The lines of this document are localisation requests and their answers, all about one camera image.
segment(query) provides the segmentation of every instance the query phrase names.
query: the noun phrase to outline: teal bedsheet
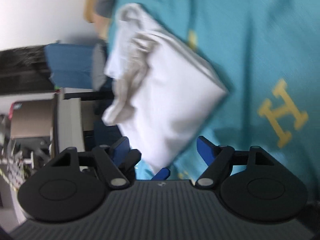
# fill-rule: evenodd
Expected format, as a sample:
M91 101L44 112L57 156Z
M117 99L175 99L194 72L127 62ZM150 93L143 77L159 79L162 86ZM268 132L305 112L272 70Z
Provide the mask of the teal bedsheet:
M198 135L238 150L260 145L319 199L320 0L117 0L116 8L129 2L185 42L193 33L228 87ZM111 48L114 33L113 25ZM143 161L136 168L138 178L152 177ZM172 179L192 180L206 169L196 140L170 169Z

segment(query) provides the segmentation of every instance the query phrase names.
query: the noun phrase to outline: white cloth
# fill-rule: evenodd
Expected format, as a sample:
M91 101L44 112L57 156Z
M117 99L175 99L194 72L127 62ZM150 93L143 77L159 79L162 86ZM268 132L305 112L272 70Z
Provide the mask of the white cloth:
M213 68L164 30L140 5L116 16L105 74L115 78L106 125L119 125L157 173L194 138L227 90Z

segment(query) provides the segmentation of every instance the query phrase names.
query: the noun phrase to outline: ridged surface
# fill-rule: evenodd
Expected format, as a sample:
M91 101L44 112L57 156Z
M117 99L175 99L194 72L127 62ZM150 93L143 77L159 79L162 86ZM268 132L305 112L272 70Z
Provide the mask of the ridged surface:
M254 224L230 214L214 193L189 181L137 181L114 191L102 206L78 221L60 225L26 221L11 233L15 240L306 240L313 234L297 220Z

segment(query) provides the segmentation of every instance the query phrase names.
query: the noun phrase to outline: bedsheet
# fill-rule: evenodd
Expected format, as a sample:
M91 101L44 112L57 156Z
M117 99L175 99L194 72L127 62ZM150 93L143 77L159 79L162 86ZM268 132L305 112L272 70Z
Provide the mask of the bedsheet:
M319 199L320 0L117 0L116 7L129 2L183 41L192 33L196 52L230 91L198 135L237 150L260 145ZM136 168L139 179L152 177L145 163ZM196 180L205 168L194 140L171 178Z

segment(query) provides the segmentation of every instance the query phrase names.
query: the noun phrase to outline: bed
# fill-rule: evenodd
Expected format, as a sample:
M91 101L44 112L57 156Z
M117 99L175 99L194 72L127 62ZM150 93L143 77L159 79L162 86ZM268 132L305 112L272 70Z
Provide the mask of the bed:
M238 150L259 145L305 183L310 200L319 200L320 0L116 0L110 17L127 3L141 4L188 43L228 88L195 138ZM112 22L109 51L115 32ZM206 167L193 140L172 163L171 178L196 180ZM143 161L136 173L153 176Z

